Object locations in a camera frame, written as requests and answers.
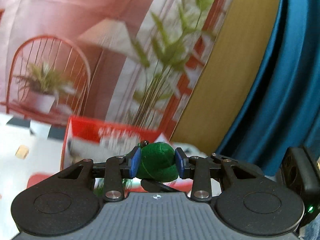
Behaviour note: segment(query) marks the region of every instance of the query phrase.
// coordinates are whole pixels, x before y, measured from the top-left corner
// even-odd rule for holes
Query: chair backrest
[[[79,115],[90,85],[89,63],[81,49],[73,42],[52,35],[42,35],[25,41],[16,51],[9,75],[6,101],[22,101],[28,94],[23,82],[16,76],[28,75],[30,63],[41,66],[43,62],[61,73],[61,76],[73,83],[76,96],[59,97],[63,104]]]

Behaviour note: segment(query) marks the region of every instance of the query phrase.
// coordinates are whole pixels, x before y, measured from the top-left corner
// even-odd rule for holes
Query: curtain fold
[[[280,0],[256,79],[216,153],[274,175],[287,147],[320,146],[319,107],[320,0]]]

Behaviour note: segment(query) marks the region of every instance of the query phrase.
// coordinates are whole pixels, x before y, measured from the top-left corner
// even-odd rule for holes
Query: wooden block
[[[25,145],[20,145],[16,152],[16,157],[24,160],[27,157],[28,153],[29,153],[29,148]]]

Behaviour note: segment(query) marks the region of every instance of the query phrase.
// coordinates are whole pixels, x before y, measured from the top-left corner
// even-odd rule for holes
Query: green fabric ball
[[[141,163],[136,175],[139,179],[170,182],[178,178],[174,149],[167,143],[150,143],[141,149]]]

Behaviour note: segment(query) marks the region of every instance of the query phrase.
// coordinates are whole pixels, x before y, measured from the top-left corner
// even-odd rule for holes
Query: pink wall
[[[76,42],[93,69],[101,48],[79,42],[77,37],[106,17],[125,21],[129,32],[136,35],[152,1],[20,0],[17,13],[12,15],[15,19],[10,39],[4,41],[8,43],[6,80],[17,48],[27,39],[41,34],[55,34]],[[124,61],[124,56],[105,50],[89,93],[86,116],[105,119]]]

